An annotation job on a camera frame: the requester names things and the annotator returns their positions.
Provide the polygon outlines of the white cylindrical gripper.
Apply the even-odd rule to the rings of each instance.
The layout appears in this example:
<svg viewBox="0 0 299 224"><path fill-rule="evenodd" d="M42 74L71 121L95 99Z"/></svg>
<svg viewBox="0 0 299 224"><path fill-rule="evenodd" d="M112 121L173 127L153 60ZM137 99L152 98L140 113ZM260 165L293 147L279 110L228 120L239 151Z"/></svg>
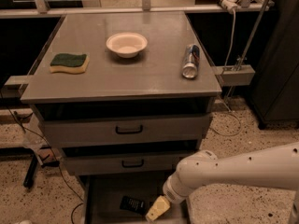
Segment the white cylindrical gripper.
<svg viewBox="0 0 299 224"><path fill-rule="evenodd" d="M146 220L152 222L167 212L171 204L180 204L189 196L189 188L185 187L176 175L170 175L163 185L164 196L159 196L153 203Z"/></svg>

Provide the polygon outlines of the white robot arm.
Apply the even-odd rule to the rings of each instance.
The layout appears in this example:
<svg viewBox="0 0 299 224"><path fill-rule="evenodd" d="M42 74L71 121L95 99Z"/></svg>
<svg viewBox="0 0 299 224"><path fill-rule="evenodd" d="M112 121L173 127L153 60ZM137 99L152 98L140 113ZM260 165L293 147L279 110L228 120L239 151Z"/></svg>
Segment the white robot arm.
<svg viewBox="0 0 299 224"><path fill-rule="evenodd" d="M219 159L209 150L200 150L182 159L163 185L146 214L155 221L172 204L185 201L197 189L211 184L232 184L274 189L299 189L299 143L271 147Z"/></svg>

